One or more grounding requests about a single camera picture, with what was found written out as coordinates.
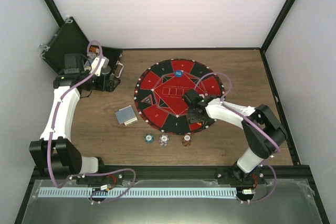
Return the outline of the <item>blue orange 10 chip stack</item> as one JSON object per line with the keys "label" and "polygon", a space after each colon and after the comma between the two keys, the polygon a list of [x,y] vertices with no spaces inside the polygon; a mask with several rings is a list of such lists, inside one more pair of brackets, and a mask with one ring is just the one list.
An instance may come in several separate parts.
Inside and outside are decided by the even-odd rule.
{"label": "blue orange 10 chip stack", "polygon": [[169,142],[169,136],[166,134],[162,134],[159,138],[159,144],[163,147],[166,147]]}

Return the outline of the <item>blue small blind button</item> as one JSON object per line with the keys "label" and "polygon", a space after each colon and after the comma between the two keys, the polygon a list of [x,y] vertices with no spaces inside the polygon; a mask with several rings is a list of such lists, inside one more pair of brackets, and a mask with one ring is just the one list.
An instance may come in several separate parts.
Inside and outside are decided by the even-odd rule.
{"label": "blue small blind button", "polygon": [[175,75],[176,77],[182,77],[182,76],[183,76],[183,70],[177,70],[177,71],[175,71],[175,72],[174,72],[174,75]]}

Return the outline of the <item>blue green 50 chip stack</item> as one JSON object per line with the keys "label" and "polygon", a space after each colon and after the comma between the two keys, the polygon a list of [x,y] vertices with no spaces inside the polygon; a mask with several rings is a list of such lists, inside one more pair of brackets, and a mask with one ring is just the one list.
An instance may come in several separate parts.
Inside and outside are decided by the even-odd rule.
{"label": "blue green 50 chip stack", "polygon": [[146,143],[152,143],[154,141],[154,136],[151,133],[145,135],[144,140]]}

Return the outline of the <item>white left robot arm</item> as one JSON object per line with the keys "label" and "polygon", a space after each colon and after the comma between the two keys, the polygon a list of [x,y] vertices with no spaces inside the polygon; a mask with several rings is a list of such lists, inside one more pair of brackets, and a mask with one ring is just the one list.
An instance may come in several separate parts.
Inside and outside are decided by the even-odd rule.
{"label": "white left robot arm", "polygon": [[95,184],[102,184],[107,170],[99,166],[101,158],[82,156],[72,144],[72,121],[84,90],[111,92],[120,81],[106,57],[67,54],[64,60],[65,67],[53,81],[54,100],[47,125],[40,139],[30,143],[29,152],[43,176],[50,170],[54,175],[89,174]]}

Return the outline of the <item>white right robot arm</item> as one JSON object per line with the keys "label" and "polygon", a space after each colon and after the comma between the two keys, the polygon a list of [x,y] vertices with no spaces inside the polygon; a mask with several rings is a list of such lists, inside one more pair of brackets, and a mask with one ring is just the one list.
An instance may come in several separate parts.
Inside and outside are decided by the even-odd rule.
{"label": "white right robot arm", "polygon": [[224,121],[243,130],[248,148],[232,165],[232,174],[244,184],[252,177],[253,170],[274,153],[288,138],[288,133],[273,111],[266,105],[258,107],[229,103],[213,95],[191,97],[183,95],[188,106],[187,118],[191,123],[206,127],[215,121]]}

